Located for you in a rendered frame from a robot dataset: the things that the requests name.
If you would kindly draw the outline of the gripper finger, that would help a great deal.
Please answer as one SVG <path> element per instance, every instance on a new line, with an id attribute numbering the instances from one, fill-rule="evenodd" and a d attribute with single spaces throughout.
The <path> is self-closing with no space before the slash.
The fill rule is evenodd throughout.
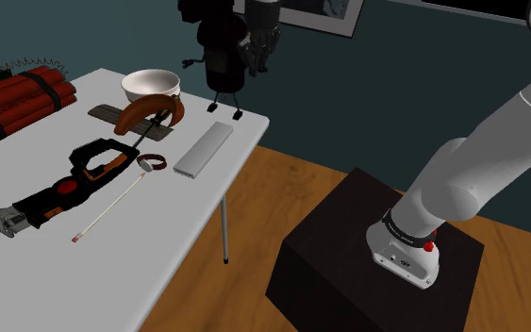
<path id="1" fill-rule="evenodd" d="M 281 30 L 278 26 L 275 26 L 273 29 L 268 30 L 263 33 L 262 43 L 261 43 L 261 53 L 259 59 L 259 70 L 261 72 L 267 72 L 268 68 L 266 67 L 267 60 L 275 50 L 277 43 L 281 35 Z"/>
<path id="2" fill-rule="evenodd" d="M 257 76 L 257 56 L 258 51 L 253 44 L 251 33 L 248 32 L 245 37 L 239 41 L 239 53 L 243 64 L 248 68 L 251 77 Z"/>

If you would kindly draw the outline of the black figure with legs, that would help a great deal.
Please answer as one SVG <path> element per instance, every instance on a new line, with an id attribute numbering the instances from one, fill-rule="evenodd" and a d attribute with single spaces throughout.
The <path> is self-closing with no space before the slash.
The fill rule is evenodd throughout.
<path id="1" fill-rule="evenodd" d="M 238 45 L 248 30 L 244 20 L 233 12 L 233 6 L 234 0 L 177 0 L 182 21 L 200 23 L 196 40 L 204 48 L 200 59 L 183 59 L 182 68 L 204 63 L 207 85 L 216 92 L 207 111 L 213 112 L 218 107 L 220 94 L 231 94 L 237 109 L 232 118 L 237 121 L 243 112 L 236 93 L 244 86 L 246 68 Z"/>

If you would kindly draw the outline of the white bowl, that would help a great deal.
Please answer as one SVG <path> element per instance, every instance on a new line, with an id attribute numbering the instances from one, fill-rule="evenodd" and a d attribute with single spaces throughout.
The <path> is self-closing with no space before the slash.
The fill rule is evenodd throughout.
<path id="1" fill-rule="evenodd" d="M 177 74 L 161 69 L 146 69 L 126 75 L 121 87 L 126 98 L 134 102 L 151 94 L 180 95 L 180 78 Z"/>

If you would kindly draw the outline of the grey flat remote control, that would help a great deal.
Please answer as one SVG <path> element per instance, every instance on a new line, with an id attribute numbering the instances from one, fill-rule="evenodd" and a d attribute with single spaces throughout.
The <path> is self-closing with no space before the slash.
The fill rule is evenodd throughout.
<path id="1" fill-rule="evenodd" d="M 175 164 L 174 171 L 192 179 L 196 178 L 232 132 L 232 125 L 215 122 Z"/>

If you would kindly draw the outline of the thin black rod tool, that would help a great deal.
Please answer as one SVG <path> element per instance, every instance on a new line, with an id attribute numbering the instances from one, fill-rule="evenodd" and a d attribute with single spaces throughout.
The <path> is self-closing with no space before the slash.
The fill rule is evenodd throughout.
<path id="1" fill-rule="evenodd" d="M 137 148 L 138 145 L 144 140 L 144 138 L 149 134 L 149 132 L 156 126 L 160 126 L 161 122 L 165 120 L 165 116 L 156 115 L 152 120 L 149 127 L 143 132 L 143 134 L 136 140 L 136 142 L 132 145 L 133 148 Z"/>

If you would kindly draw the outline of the brown curved crescent object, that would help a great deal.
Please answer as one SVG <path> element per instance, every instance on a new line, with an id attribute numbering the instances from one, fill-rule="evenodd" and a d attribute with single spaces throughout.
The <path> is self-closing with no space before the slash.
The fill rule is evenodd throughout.
<path id="1" fill-rule="evenodd" d="M 185 108 L 177 96 L 165 94 L 143 96 L 122 111 L 114 127 L 114 133 L 123 136 L 141 120 L 152 114 L 156 115 L 154 121 L 157 124 L 171 116 L 168 127 L 172 127 L 182 120 Z"/>

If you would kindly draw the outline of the brown wristwatch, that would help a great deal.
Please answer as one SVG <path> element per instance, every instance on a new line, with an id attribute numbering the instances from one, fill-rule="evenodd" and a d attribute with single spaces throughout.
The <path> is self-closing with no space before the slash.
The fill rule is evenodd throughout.
<path id="1" fill-rule="evenodd" d="M 142 154 L 136 158 L 139 166 L 147 173 L 160 171 L 167 167 L 167 160 L 159 154 Z"/>

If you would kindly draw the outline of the grey-brown slatted board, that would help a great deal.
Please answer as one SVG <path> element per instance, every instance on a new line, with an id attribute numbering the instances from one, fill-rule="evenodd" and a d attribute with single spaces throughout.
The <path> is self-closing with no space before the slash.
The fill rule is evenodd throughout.
<path id="1" fill-rule="evenodd" d="M 107 104 L 98 105 L 88 111 L 88 114 L 92 117 L 102 120 L 106 123 L 116 125 L 119 116 L 122 113 L 121 108 L 116 108 Z M 145 130 L 151 125 L 151 121 L 148 119 L 143 119 L 138 122 L 134 127 L 130 129 L 130 132 L 142 135 Z M 153 141 L 161 141 L 166 138 L 174 130 L 170 127 L 167 127 L 163 124 L 159 126 L 154 126 L 150 132 L 146 135 L 147 139 Z"/>

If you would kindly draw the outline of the white stick with red tip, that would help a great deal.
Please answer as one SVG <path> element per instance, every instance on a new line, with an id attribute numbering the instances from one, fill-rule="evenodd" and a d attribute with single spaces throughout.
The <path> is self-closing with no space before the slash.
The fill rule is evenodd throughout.
<path id="1" fill-rule="evenodd" d="M 118 204 L 130 191 L 132 191 L 146 176 L 146 173 L 141 174 L 126 190 L 124 190 L 107 208 L 105 208 L 84 230 L 77 233 L 72 242 L 78 242 L 85 234 L 87 234 L 116 204 Z"/>

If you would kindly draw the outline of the dark robot stand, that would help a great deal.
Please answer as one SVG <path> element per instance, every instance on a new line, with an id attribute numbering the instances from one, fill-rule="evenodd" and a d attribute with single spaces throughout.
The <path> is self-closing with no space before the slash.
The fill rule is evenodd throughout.
<path id="1" fill-rule="evenodd" d="M 463 332 L 484 246 L 443 224 L 436 281 L 405 281 L 366 242 L 400 197 L 355 168 L 282 241 L 266 295 L 298 332 Z"/>

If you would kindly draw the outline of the black orange reciprocating saw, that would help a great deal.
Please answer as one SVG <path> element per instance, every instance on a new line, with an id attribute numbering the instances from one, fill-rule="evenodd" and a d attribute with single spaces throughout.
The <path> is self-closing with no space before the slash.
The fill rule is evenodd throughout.
<path id="1" fill-rule="evenodd" d="M 87 168 L 92 158 L 109 150 L 120 155 L 107 164 Z M 114 139 L 98 139 L 76 148 L 69 156 L 70 175 L 10 207 L 0 208 L 0 234 L 13 238 L 30 226 L 40 228 L 54 216 L 83 204 L 128 168 L 139 154 L 137 148 Z"/>

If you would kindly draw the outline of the red dynamite bundle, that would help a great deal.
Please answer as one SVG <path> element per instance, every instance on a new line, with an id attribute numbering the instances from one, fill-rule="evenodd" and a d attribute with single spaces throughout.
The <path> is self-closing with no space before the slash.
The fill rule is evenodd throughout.
<path id="1" fill-rule="evenodd" d="M 75 101 L 75 86 L 58 68 L 0 71 L 0 141 Z"/>

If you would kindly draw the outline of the white table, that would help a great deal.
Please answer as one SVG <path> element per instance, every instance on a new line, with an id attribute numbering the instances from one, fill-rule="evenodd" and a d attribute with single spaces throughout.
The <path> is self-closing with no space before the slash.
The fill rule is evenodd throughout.
<path id="1" fill-rule="evenodd" d="M 41 191 L 71 169 L 71 152 L 113 134 L 88 111 L 126 107 L 122 76 L 99 69 L 77 78 L 76 101 L 0 141 L 0 208 Z M 172 168 L 146 174 L 78 242 L 84 230 L 141 174 L 129 166 L 79 207 L 13 238 L 0 235 L 0 332 L 138 332 L 268 128 L 265 116 L 181 97 L 182 121 L 143 153 L 178 162 L 215 123 L 233 132 L 194 179 Z"/>

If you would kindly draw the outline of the framed wall picture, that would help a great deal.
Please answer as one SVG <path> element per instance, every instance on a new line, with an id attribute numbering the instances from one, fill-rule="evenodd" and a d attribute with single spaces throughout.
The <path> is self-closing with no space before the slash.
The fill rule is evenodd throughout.
<path id="1" fill-rule="evenodd" d="M 279 0 L 279 22 L 352 38 L 364 0 Z"/>

